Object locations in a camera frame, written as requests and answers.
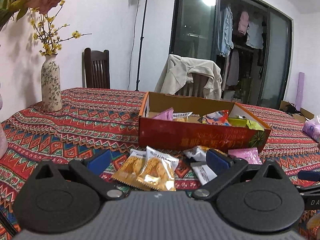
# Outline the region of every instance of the purple yoga mat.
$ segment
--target purple yoga mat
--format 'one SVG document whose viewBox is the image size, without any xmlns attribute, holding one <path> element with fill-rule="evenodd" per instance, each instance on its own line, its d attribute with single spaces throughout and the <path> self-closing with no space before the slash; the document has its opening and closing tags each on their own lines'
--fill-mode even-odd
<svg viewBox="0 0 320 240">
<path fill-rule="evenodd" d="M 303 98 L 303 84 L 304 84 L 304 73 L 299 72 L 298 90 L 297 90 L 296 105 L 295 105 L 298 111 L 300 111 L 302 98 Z"/>
</svg>

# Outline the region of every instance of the sliding glass door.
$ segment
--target sliding glass door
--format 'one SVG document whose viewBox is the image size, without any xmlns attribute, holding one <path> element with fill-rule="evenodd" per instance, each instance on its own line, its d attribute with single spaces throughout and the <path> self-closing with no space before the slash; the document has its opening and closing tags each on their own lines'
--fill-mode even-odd
<svg viewBox="0 0 320 240">
<path fill-rule="evenodd" d="M 269 8 L 268 50 L 258 105 L 279 109 L 287 84 L 291 57 L 291 21 Z"/>
<path fill-rule="evenodd" d="M 212 59 L 215 50 L 217 0 L 179 0 L 170 53 Z"/>
</svg>

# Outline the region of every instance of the gray gripper base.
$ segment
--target gray gripper base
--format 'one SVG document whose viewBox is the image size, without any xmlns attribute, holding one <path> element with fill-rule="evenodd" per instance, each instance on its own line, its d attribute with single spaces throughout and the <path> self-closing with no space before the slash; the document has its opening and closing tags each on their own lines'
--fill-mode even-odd
<svg viewBox="0 0 320 240">
<path fill-rule="evenodd" d="M 208 202 L 179 192 L 133 191 L 128 198 L 106 202 L 94 220 L 58 235 L 21 231 L 14 240 L 303 240 L 295 231 L 254 235 L 235 229 Z"/>
</svg>

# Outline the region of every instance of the chair back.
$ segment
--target chair back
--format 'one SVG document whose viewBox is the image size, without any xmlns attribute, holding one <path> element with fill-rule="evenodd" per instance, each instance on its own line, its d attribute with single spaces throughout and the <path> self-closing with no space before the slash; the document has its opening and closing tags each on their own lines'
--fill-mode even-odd
<svg viewBox="0 0 320 240">
<path fill-rule="evenodd" d="M 85 80 L 88 88 L 110 88 L 109 51 L 84 50 Z"/>
<path fill-rule="evenodd" d="M 179 96 L 203 98 L 203 88 L 208 82 L 208 77 L 197 73 L 192 74 L 193 83 L 186 83 L 175 94 Z"/>
</svg>

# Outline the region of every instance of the patterned tablecloth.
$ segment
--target patterned tablecloth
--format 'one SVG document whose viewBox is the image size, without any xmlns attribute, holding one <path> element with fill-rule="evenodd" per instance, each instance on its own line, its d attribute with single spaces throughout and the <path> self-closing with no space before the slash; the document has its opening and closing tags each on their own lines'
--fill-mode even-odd
<svg viewBox="0 0 320 240">
<path fill-rule="evenodd" d="M 2 123 L 9 147 L 0 160 L 0 209 L 17 228 L 12 203 L 25 180 L 43 159 L 67 163 L 75 157 L 87 158 L 105 149 L 119 150 L 111 165 L 100 175 L 109 181 L 138 147 L 138 113 L 145 93 L 120 90 L 75 88 L 62 92 L 61 111 L 44 114 L 40 103 L 24 109 Z M 245 106 L 272 127 L 272 133 L 260 154 L 262 160 L 275 159 L 295 184 L 301 169 L 320 168 L 318 144 L 302 132 L 302 124 L 273 109 Z M 168 152 L 180 158 L 176 169 L 177 189 L 195 189 L 200 183 L 181 152 Z M 123 191 L 128 187 L 119 185 Z M 305 221 L 315 212 L 305 212 L 299 232 L 313 239 L 315 231 L 305 228 Z M 10 239 L 0 228 L 0 240 Z"/>
</svg>

